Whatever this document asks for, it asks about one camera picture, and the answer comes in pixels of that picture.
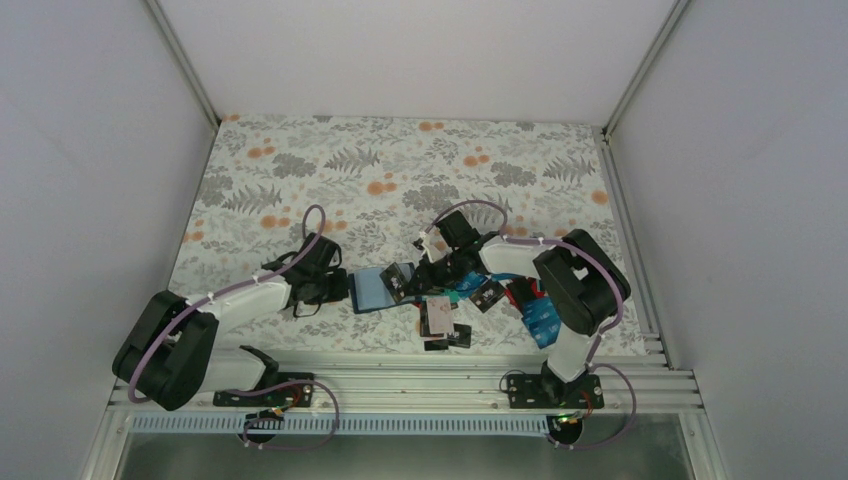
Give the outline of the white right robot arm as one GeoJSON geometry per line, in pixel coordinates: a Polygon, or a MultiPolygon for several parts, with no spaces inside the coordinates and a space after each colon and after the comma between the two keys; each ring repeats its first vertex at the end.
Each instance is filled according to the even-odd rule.
{"type": "Polygon", "coordinates": [[[578,378],[588,371],[600,335],[623,317],[623,303],[632,293],[625,275],[584,230],[561,238],[515,238],[491,232],[439,260],[423,258],[406,292],[423,296],[454,289],[472,271],[531,278],[541,284],[561,322],[543,363],[547,375],[541,391],[552,406],[570,404],[580,393],[578,378]]]}

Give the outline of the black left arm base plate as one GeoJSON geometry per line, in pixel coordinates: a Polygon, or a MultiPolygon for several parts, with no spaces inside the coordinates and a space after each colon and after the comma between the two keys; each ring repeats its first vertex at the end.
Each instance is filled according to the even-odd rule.
{"type": "Polygon", "coordinates": [[[315,387],[315,375],[308,372],[281,372],[270,380],[262,380],[248,394],[217,391],[213,395],[216,407],[272,408],[310,407],[315,387]]]}

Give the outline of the white floral VIP card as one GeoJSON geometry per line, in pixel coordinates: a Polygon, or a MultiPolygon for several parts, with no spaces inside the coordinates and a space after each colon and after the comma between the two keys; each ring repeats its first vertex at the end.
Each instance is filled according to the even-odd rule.
{"type": "Polygon", "coordinates": [[[449,297],[431,297],[425,302],[426,333],[428,336],[454,333],[452,303],[449,297]]]}

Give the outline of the dark blue card holder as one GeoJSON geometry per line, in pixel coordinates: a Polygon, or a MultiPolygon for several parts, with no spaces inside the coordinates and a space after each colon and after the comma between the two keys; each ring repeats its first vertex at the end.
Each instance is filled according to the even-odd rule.
{"type": "Polygon", "coordinates": [[[348,275],[352,310],[355,314],[372,313],[417,301],[416,297],[404,297],[396,302],[380,277],[384,270],[384,267],[369,267],[348,275]]]}

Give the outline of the black logo card with chip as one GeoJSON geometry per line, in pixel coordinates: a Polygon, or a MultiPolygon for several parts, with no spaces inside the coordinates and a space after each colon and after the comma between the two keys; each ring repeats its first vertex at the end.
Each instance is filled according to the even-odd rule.
{"type": "Polygon", "coordinates": [[[410,302],[407,286],[412,272],[412,263],[392,263],[379,274],[384,287],[388,291],[389,298],[395,304],[410,302]]]}

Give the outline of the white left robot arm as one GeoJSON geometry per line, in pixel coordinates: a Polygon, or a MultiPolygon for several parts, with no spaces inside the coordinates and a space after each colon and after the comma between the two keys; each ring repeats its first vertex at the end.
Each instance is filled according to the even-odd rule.
{"type": "Polygon", "coordinates": [[[132,401],[151,401],[167,411],[200,393],[228,390],[266,404],[278,391],[276,361],[256,347],[226,345],[219,332],[301,304],[321,307],[345,299],[341,260],[336,242],[311,233],[299,250],[217,293],[158,292],[119,348],[112,373],[133,385],[132,401]]]}

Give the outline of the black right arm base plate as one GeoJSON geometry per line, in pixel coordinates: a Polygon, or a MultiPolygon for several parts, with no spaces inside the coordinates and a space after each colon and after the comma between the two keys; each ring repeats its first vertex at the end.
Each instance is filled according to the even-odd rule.
{"type": "Polygon", "coordinates": [[[504,389],[513,409],[601,409],[605,406],[600,378],[583,374],[573,382],[541,374],[511,373],[504,389]]]}

